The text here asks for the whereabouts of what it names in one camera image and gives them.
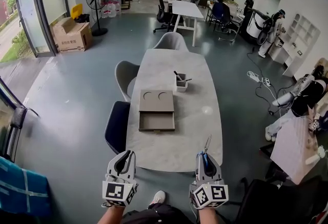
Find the white marble table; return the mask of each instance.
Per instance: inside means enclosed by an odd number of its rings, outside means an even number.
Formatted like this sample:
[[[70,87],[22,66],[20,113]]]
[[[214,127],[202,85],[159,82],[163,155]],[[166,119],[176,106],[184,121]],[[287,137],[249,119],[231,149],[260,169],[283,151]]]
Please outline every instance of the white marble table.
[[[176,32],[178,28],[194,31],[193,46],[195,46],[196,33],[197,33],[197,18],[204,18],[204,16],[201,14],[200,10],[198,9],[197,5],[190,2],[173,0],[172,12],[178,15],[173,32]],[[179,21],[181,16],[192,17],[194,19],[194,27],[188,27],[186,25],[185,20],[183,20],[183,26],[179,26]]]
[[[184,93],[173,90],[174,70],[192,78]],[[141,89],[173,90],[175,131],[139,132]],[[210,134],[208,153],[221,165],[220,110],[204,57],[169,49],[147,50],[134,85],[127,130],[126,149],[135,152],[137,166],[171,172],[194,171],[196,155],[203,150]]]

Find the shoe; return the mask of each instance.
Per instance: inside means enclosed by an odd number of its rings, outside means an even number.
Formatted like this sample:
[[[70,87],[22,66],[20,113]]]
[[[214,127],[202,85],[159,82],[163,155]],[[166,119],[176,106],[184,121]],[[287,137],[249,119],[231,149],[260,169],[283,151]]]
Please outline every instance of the shoe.
[[[261,55],[260,53],[258,53],[259,56],[261,56],[262,58],[265,58],[265,55]]]
[[[150,205],[151,204],[156,204],[156,203],[161,203],[161,204],[163,204],[164,203],[164,201],[165,201],[165,192],[164,191],[162,191],[162,190],[160,190],[160,191],[158,191],[156,194],[155,194],[155,196],[154,196],[154,198],[153,198],[153,201],[150,203]]]
[[[272,137],[269,133],[265,133],[265,138],[267,141],[271,141],[272,140]]]

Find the door frame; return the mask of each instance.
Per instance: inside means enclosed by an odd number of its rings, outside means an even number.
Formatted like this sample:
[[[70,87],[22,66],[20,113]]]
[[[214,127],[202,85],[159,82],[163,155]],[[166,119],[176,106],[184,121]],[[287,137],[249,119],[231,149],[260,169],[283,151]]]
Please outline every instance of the door frame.
[[[21,13],[21,7],[19,5],[19,0],[16,0],[16,4],[17,4],[17,9],[18,9],[18,14],[20,17],[20,22],[22,23],[23,29],[25,31],[27,40],[30,44],[31,50],[34,54],[35,57],[51,57],[51,56],[55,56],[57,51],[57,46],[56,43],[52,37],[51,31],[50,31],[50,27],[48,24],[48,20],[47,20],[47,16],[46,16],[46,12],[43,6],[43,1],[42,0],[33,0],[34,1],[34,6],[35,6],[35,11],[36,11],[36,15],[37,18],[39,20],[39,24],[42,30],[42,33],[44,35],[44,38],[46,40],[47,46],[49,48],[49,52],[37,52],[36,49],[34,48],[31,38],[29,37],[29,34],[27,32],[27,28],[26,25],[24,23],[24,19]]]

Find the gray floor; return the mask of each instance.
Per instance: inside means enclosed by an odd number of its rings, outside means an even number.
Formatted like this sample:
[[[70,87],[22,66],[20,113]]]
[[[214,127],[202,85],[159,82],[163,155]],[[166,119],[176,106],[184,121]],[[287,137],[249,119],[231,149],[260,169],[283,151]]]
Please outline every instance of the gray floor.
[[[106,25],[109,32],[95,38],[89,50],[62,54],[47,63],[27,95],[27,105],[40,118],[27,116],[16,161],[47,176],[55,205],[53,223],[96,223],[104,213],[101,182],[114,156],[104,140],[104,129],[113,103],[124,100],[115,81],[115,65],[121,60],[140,64],[145,50],[164,34],[153,34],[153,28],[159,26],[153,14],[123,14],[106,19]],[[252,46],[241,37],[234,44],[219,41],[212,26],[208,28],[205,22],[198,26],[196,47],[191,46],[192,32],[184,30],[182,34],[190,51],[204,55],[209,65],[221,113],[222,175],[229,185],[230,199],[241,200],[242,177],[264,178],[269,161],[258,149],[267,144],[265,126],[278,116],[268,114],[267,103],[255,95],[257,84],[246,75],[249,70],[259,74],[246,56]],[[282,65],[256,54],[250,57],[276,89],[292,83],[282,76]],[[272,101],[266,88],[259,94]],[[321,172],[323,167],[320,162],[316,170]],[[193,181],[190,173],[138,168],[136,179],[138,193],[127,211],[145,209],[153,194],[162,189],[171,205],[194,220],[188,200]],[[228,218],[234,218],[237,211],[236,206],[219,208]]]
[[[10,90],[23,102],[48,58],[22,58],[0,63],[0,76]]]

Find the grass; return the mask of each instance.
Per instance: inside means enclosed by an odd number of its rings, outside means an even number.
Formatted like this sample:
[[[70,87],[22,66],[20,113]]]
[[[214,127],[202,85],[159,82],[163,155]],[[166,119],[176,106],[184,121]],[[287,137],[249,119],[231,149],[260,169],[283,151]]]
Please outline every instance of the grass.
[[[17,52],[20,50],[20,48],[21,47],[19,44],[13,44],[8,50],[8,52],[4,55],[4,57],[0,60],[0,63],[18,59]]]

